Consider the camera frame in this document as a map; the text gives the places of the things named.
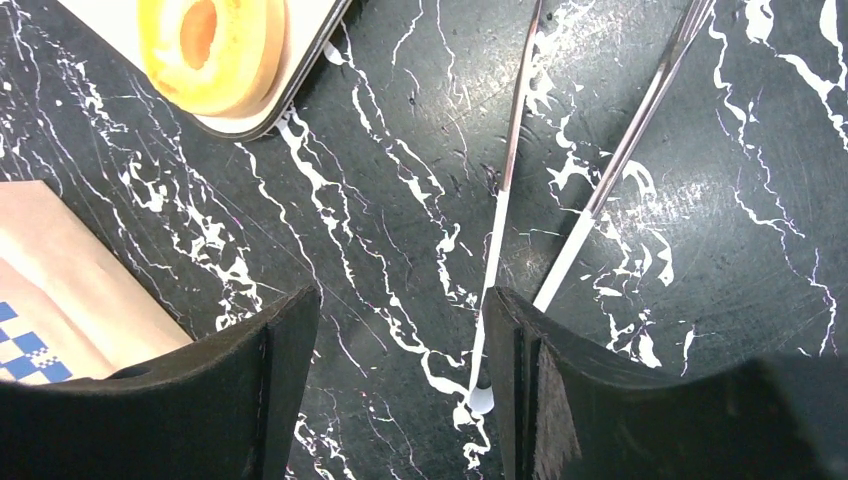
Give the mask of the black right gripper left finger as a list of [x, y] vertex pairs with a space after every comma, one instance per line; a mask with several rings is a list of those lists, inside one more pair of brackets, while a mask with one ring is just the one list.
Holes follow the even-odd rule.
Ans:
[[319, 326], [308, 286], [115, 374], [1, 386], [5, 479], [281, 479]]

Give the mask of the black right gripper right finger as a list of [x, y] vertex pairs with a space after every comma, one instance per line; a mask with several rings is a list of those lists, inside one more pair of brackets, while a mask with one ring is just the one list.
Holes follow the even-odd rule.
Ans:
[[847, 362], [768, 354], [691, 380], [570, 331], [511, 289], [483, 306], [508, 479], [843, 479]]

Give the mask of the checkered brown paper bag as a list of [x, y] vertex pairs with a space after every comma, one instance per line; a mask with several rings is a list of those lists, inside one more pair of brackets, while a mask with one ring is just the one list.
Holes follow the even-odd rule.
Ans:
[[103, 379], [191, 337], [43, 181], [1, 185], [1, 379]]

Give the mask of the brown fake donut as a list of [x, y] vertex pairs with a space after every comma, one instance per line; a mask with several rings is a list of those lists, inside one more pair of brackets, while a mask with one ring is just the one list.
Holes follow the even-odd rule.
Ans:
[[142, 70], [195, 115], [241, 114], [271, 90], [286, 43], [284, 1], [139, 1]]

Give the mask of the metal tongs white handles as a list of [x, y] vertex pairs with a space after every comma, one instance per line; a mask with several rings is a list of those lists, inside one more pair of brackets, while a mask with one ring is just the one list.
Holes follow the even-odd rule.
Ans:
[[[495, 211], [489, 246], [486, 256], [486, 267], [483, 279], [483, 289], [475, 312], [475, 338], [472, 348], [471, 374], [468, 392], [465, 395], [465, 405], [474, 418], [483, 418], [495, 406], [494, 394], [490, 387], [480, 387], [478, 380], [483, 365], [483, 349], [485, 344], [485, 327], [483, 326], [483, 301], [488, 289], [494, 286], [497, 278], [503, 236], [506, 229], [508, 205], [512, 188], [512, 177], [516, 163], [520, 126], [524, 115], [526, 100], [532, 95], [531, 80], [537, 76], [538, 68], [533, 65], [533, 51], [536, 47], [536, 37], [541, 22], [544, 3], [538, 1], [532, 10], [532, 18], [527, 38], [522, 51], [521, 60], [515, 80], [513, 102], [510, 110], [510, 122], [505, 139], [505, 160], [501, 178], [495, 188]], [[577, 237], [568, 240], [552, 270], [543, 282], [536, 298], [536, 303], [547, 308], [554, 299], [555, 291], [565, 278], [567, 268], [576, 259], [578, 249], [588, 238], [591, 227], [601, 217], [601, 210], [609, 199], [614, 184], [620, 177], [632, 176], [640, 181], [640, 190], [645, 194], [654, 195], [653, 177], [641, 176], [642, 164], [632, 166], [632, 156], [638, 141], [647, 129], [649, 120], [658, 109], [660, 101], [670, 88], [672, 81], [680, 70], [685, 55], [689, 52], [699, 31], [707, 18], [714, 12], [713, 1], [691, 1], [681, 12], [681, 17], [672, 31], [668, 45], [663, 51], [658, 70], [644, 91], [644, 98], [637, 108], [631, 124], [626, 128], [618, 146], [610, 156], [606, 169], [597, 177], [592, 196], [583, 209], [578, 211], [575, 224]]]

